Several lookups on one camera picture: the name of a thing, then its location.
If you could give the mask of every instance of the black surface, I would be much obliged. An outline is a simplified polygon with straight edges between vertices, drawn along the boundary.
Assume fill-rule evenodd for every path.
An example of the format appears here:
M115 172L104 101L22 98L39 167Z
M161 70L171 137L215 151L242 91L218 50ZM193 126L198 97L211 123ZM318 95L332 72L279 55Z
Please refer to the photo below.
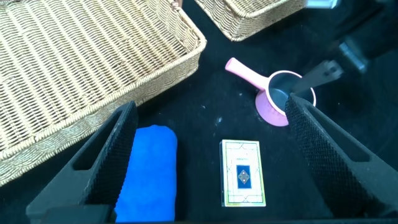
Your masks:
M115 222L110 205L75 205L51 208L37 223L31 224L87 224Z
M395 95L390 94L397 91L390 81L398 60L396 52L377 58L369 72L361 76L336 51L336 34L326 26L331 17L341 14L302 10L243 42L230 42L193 0L185 0L183 8L208 40L200 68L139 107L140 127L166 125L178 137L177 220L331 217L289 127L265 123L254 107L256 89L224 71L231 57L264 75L278 70L305 74L323 60L336 60L346 74L315 89L317 107L398 168L398 140L394 139L398 133L397 108ZM260 141L267 207L221 207L218 144L222 139ZM0 220L26 222L25 206L74 152L76 146L1 187Z

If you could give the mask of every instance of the woven basket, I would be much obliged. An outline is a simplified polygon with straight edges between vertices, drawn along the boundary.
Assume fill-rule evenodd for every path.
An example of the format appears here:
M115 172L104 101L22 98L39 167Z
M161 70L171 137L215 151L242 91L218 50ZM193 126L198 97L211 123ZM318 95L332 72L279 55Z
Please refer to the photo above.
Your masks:
M173 0L0 3L0 185L187 78L206 45Z
M306 0L195 0L229 40L242 41L305 7Z

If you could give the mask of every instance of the folded towel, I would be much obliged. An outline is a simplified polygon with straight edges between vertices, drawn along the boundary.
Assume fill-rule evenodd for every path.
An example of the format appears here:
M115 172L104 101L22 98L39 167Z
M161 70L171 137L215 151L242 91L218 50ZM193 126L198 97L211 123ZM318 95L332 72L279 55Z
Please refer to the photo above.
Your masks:
M177 138L164 126L136 131L116 222L174 221Z

